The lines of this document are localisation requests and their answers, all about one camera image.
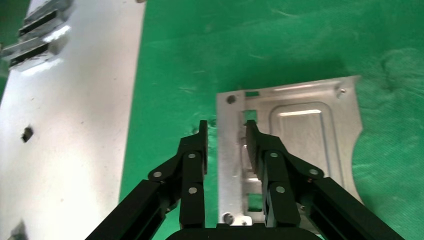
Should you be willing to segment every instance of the stamped metal plate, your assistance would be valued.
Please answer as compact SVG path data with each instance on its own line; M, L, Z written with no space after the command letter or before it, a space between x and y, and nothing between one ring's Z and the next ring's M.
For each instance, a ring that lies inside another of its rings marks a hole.
M262 211L249 209L249 196L262 190L245 148L248 119L255 119L262 133L279 136L291 154L321 168L360 200L352 176L352 154L362 130L355 93L358 79L349 76L217 95L220 223L264 221ZM314 230L300 208L300 226Z

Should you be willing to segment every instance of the metal bolt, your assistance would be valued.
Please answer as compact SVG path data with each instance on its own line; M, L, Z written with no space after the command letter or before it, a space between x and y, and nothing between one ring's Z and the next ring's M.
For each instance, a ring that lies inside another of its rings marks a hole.
M162 176L162 172L160 172L160 171L153 173L153 177L155 177L155 178L159 178L160 176Z
M275 188L275 190L277 191L277 193L280 193L280 194L282 194L282 193L284 193L286 190L284 189L284 187L282 187L282 186L278 186L278 187L276 187Z
M318 175L318 171L315 170L315 169L311 169L311 170L309 170L309 172L310 172L310 174Z
M197 193L197 192L198 192L198 189L197 189L197 188L195 188L195 187L190 187L190 188L188 189L188 192L189 192L190 194L195 194L195 193Z
M222 216L222 221L228 225L231 225L234 223L234 216L231 213L225 213L224 216Z

